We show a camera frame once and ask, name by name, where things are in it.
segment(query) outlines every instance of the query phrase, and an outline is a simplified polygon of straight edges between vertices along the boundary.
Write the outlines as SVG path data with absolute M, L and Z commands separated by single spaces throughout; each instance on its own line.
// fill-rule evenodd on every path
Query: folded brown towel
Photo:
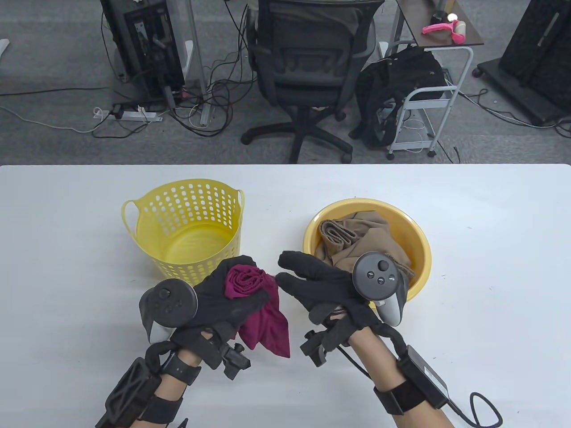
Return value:
M 359 240 L 357 235 L 339 220 L 325 220 L 319 225 L 319 233 L 328 256 L 333 256 L 345 248 L 349 248 Z
M 415 276 L 411 259 L 393 239 L 388 222 L 375 211 L 362 211 L 319 225 L 321 244 L 315 256 L 329 265 L 353 272 L 364 253 L 378 251 L 390 257 L 409 278 Z

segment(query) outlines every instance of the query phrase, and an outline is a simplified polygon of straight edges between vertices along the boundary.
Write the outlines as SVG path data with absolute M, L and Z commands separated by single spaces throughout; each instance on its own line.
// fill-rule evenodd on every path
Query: controller thumbstick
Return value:
M 387 262 L 386 260 L 381 260 L 379 262 L 379 270 L 381 272 L 385 272 L 386 270 L 388 270 L 389 268 L 389 262 Z

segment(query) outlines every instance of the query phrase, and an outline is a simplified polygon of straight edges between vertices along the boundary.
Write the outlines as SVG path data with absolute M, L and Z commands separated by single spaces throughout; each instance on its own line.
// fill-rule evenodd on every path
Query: black backpack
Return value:
M 359 75 L 355 94 L 361 113 L 361 122 L 349 133 L 353 139 L 361 139 L 369 148 L 386 147 L 396 136 L 397 114 L 404 99 L 415 89 L 446 86 L 442 67 L 432 53 L 419 47 L 407 49 L 369 64 Z M 421 92 L 412 100 L 439 99 L 443 92 Z M 377 111 L 393 101 L 394 108 L 380 124 L 384 131 L 379 140 L 375 122 L 379 123 Z

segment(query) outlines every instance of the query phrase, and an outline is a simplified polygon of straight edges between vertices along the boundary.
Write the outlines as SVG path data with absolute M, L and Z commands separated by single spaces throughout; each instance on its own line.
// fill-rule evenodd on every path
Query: cart wheel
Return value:
M 476 68 L 474 68 L 474 70 L 472 70 L 472 76 L 474 76 L 476 79 L 479 79 L 483 75 L 484 75 L 484 72 L 482 70 L 480 70 L 478 67 L 476 67 Z
M 249 145 L 252 141 L 253 138 L 250 137 L 250 135 L 247 132 L 243 133 L 242 136 L 240 137 L 240 142 L 245 146 Z
M 353 162 L 353 155 L 351 153 L 344 153 L 341 156 L 341 163 L 351 163 Z
M 347 114 L 343 110 L 335 113 L 335 120 L 337 120 L 337 122 L 344 121 L 346 117 L 347 117 Z

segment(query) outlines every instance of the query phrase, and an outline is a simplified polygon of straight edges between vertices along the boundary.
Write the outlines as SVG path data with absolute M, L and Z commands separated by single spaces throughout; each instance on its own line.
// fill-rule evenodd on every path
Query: white table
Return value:
M 1 167 L 0 426 L 94 426 L 147 347 L 137 303 L 160 279 L 124 230 L 120 206 L 189 177 L 244 189 L 242 252 L 272 274 L 327 204 L 364 196 L 400 207 L 433 252 L 430 281 L 405 308 L 404 338 L 468 412 L 476 390 L 507 428 L 571 426 L 566 165 Z M 252 368 L 234 382 L 206 368 L 175 422 L 392 427 L 370 382 L 342 355 L 320 369 L 303 357 L 307 314 L 286 295 L 282 308 L 291 360 L 247 352 Z

